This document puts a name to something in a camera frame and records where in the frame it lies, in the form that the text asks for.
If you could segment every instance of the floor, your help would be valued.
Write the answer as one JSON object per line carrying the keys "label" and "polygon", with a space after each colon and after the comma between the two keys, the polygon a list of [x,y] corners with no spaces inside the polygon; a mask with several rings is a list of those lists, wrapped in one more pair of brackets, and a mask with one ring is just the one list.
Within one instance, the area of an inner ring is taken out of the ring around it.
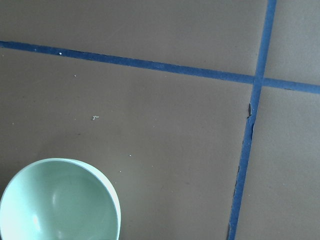
{"label": "floor", "polygon": [[319,9],[2,1],[1,195],[71,158],[112,182],[120,240],[319,239]]}

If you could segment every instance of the tiled floor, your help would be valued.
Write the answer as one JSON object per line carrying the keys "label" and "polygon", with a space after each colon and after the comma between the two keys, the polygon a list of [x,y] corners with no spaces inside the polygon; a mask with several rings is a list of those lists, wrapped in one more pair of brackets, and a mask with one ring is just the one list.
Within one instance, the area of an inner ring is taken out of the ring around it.
{"label": "tiled floor", "polygon": [[121,240],[319,239],[319,7],[0,2],[1,194],[73,158],[113,183]]}

